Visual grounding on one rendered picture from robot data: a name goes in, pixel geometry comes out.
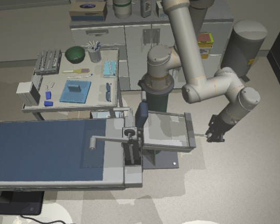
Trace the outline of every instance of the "bottle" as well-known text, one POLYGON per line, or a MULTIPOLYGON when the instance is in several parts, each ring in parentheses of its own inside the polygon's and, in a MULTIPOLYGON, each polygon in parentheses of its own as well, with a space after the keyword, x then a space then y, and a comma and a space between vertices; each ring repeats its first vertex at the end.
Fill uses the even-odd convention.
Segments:
POLYGON ((152 0, 140 0, 140 7, 143 18, 152 14, 152 0))

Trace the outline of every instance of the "yellow label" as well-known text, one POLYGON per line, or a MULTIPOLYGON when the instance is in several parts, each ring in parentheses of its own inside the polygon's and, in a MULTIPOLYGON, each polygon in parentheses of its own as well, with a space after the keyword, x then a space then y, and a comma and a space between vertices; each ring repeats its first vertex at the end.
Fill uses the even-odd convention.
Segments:
POLYGON ((249 62, 248 62, 248 65, 251 65, 253 63, 254 59, 251 59, 249 62))

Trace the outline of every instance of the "safety glasses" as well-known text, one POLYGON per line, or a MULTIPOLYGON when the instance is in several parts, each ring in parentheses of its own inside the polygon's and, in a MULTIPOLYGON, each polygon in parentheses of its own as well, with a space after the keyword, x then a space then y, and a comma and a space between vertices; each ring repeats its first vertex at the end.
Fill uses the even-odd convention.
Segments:
POLYGON ((109 83, 106 84, 106 89, 107 89, 106 100, 108 102, 111 102, 111 85, 109 83))

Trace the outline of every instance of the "robotic arm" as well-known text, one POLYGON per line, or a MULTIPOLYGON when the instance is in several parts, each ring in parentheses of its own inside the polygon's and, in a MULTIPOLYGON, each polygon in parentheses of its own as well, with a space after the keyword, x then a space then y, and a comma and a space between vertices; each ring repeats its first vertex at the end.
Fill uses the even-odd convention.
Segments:
POLYGON ((206 78, 197 36, 206 10, 214 0, 162 0, 162 3, 175 45, 157 45, 148 52, 145 86, 150 91, 165 91, 172 82, 169 70, 182 66, 186 79, 182 94, 186 102, 192 104, 225 95, 229 104, 219 115, 212 116, 206 132, 208 142, 224 142, 223 135, 253 110, 260 102, 260 95, 253 88, 244 87, 229 67, 217 71, 213 78, 206 78))

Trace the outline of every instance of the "drawer handle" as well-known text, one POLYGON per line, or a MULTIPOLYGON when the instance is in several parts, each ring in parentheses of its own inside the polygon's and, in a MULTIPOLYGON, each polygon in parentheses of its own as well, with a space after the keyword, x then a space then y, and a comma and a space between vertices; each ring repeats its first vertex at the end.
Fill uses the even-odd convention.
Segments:
POLYGON ((102 29, 102 30, 86 30, 87 35, 103 35, 103 34, 108 34, 109 31, 107 29, 102 29))

